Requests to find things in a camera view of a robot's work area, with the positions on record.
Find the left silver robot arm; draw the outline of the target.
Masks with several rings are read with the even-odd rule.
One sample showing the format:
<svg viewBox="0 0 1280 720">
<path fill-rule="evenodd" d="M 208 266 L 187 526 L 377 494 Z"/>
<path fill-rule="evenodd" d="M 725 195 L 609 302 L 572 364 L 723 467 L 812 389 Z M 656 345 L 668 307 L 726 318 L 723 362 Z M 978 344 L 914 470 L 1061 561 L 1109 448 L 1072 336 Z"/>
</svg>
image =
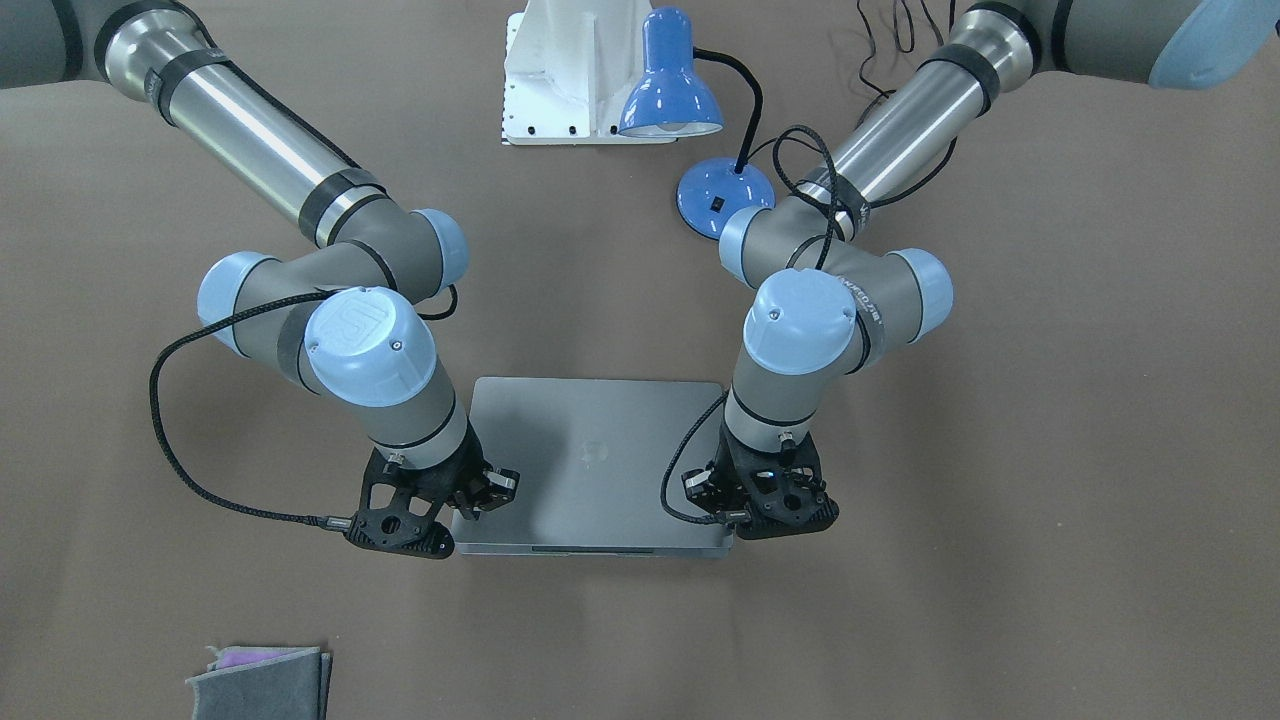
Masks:
<svg viewBox="0 0 1280 720">
<path fill-rule="evenodd" d="M 735 211 L 722 266 L 754 293 L 727 389 L 713 402 L 716 452 L 685 471 L 672 518 L 742 541 L 831 528 L 840 507 L 812 421 L 829 386 L 922 341 L 950 315 L 954 282 L 923 249 L 872 252 L 859 240 L 937 174 L 954 142 L 1042 73 L 1203 90 L 1230 79 L 1277 35 L 1275 1 L 977 1 L 948 37 L 819 164 L 782 174 L 774 208 Z"/>
</svg>

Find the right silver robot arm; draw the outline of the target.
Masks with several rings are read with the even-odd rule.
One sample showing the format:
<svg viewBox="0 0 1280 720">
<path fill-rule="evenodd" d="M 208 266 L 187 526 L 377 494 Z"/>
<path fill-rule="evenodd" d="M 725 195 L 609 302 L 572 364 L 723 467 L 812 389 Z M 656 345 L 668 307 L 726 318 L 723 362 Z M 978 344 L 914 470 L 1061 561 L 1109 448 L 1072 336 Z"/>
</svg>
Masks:
<svg viewBox="0 0 1280 720">
<path fill-rule="evenodd" d="M 168 345 L 148 377 L 157 443 L 200 497 L 256 518 L 264 510 L 207 492 L 178 461 L 159 406 L 164 364 L 215 337 L 288 382 L 333 398 L 361 421 L 370 456 L 352 518 L 275 512 L 342 533 L 367 550 L 447 559 L 443 506 L 467 518 L 513 500 L 516 471 L 494 468 L 416 304 L 447 292 L 468 265 L 447 214 L 406 211 L 387 187 L 238 67 L 179 1 L 5 1 L 3 90 L 91 82 L 189 137 L 314 251 L 291 261 L 234 252 L 197 297 L 201 328 Z"/>
</svg>

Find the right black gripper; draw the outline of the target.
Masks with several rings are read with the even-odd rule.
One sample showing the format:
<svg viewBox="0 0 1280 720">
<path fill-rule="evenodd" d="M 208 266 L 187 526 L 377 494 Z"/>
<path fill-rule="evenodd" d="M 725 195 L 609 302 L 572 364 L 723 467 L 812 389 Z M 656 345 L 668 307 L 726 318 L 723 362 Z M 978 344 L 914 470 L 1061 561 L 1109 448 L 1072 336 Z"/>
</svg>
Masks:
<svg viewBox="0 0 1280 720">
<path fill-rule="evenodd" d="M 466 436 L 451 456 L 426 469 L 410 469 L 374 450 L 344 538 L 364 550 L 448 559 L 454 538 L 438 520 L 440 511 L 449 507 L 476 520 L 515 500 L 518 483 L 516 470 L 485 460 L 475 436 Z"/>
</svg>

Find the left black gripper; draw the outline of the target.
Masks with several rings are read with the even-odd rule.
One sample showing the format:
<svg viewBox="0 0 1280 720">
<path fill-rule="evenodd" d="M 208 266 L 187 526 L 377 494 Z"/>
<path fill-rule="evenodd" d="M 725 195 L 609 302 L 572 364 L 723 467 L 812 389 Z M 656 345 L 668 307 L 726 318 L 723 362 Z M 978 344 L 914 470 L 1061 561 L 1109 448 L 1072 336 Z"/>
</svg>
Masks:
<svg viewBox="0 0 1280 720">
<path fill-rule="evenodd" d="M 762 452 L 722 425 L 716 456 L 684 473 L 682 486 L 689 502 L 741 541 L 817 533 L 838 519 L 810 436 L 800 443 L 783 439 L 773 452 Z"/>
</svg>

